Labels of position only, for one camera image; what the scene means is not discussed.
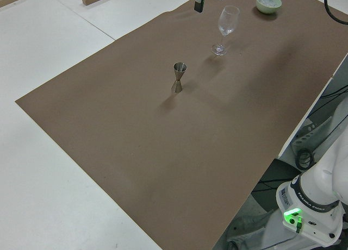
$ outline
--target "wine glass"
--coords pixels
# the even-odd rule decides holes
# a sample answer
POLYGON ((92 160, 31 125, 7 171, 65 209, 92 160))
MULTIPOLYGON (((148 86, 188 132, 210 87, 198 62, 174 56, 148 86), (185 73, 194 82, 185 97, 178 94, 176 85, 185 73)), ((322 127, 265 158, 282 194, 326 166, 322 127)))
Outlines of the wine glass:
POLYGON ((239 9, 237 7, 234 7, 233 5, 225 6, 225 8, 223 9, 219 18, 219 22, 217 23, 222 34, 221 41, 220 43, 212 46, 212 51, 216 55, 224 55, 227 53, 226 47, 222 44, 223 38, 236 29, 239 13, 239 9))

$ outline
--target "silver double-sided jigger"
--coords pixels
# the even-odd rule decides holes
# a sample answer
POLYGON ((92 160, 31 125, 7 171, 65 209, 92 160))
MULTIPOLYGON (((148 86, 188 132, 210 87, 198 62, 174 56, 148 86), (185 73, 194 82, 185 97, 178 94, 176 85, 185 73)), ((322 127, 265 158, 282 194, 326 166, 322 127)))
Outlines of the silver double-sided jigger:
POLYGON ((176 64, 174 64, 174 72, 175 72, 176 81, 174 82, 172 87, 173 92, 179 93, 183 90, 180 79, 185 73, 186 69, 187 69, 187 66, 183 62, 179 62, 179 63, 177 62, 176 64))

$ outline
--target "green indicator light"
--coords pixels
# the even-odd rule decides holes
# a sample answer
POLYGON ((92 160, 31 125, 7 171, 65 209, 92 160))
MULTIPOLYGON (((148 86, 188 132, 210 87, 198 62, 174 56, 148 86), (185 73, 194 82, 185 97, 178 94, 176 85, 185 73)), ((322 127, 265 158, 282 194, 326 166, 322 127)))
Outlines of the green indicator light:
POLYGON ((284 218, 288 223, 291 223, 290 219, 292 219, 294 216, 297 216, 301 212, 302 210, 300 208, 291 209, 289 211, 284 212, 284 218))

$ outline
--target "bowl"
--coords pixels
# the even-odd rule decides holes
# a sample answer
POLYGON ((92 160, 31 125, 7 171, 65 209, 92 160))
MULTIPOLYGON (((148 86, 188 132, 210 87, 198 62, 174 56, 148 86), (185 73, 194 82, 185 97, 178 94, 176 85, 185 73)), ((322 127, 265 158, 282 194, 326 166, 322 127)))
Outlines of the bowl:
POLYGON ((264 14, 273 14, 281 6, 281 0, 256 0, 257 9, 264 14))

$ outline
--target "brown table covering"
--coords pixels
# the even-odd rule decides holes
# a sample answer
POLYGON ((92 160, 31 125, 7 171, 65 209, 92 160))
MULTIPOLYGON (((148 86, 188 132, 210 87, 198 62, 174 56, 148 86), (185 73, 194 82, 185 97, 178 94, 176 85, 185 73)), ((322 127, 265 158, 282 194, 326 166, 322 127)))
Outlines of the brown table covering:
POLYGON ((348 50, 322 3, 282 1, 189 1, 17 103, 160 247, 211 249, 348 50), (228 4, 240 23, 216 57, 228 4))

